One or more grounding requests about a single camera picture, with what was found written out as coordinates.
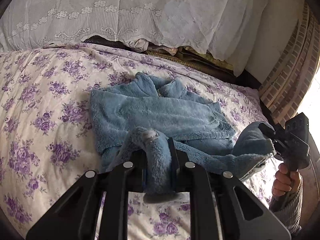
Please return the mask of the right hand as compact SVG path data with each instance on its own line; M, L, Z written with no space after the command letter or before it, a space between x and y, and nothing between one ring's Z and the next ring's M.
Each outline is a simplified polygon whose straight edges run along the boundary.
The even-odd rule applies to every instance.
M275 173L275 180L272 186L272 195L281 197L286 193L296 193L301 183L300 173L298 171L289 171L284 163L278 166Z

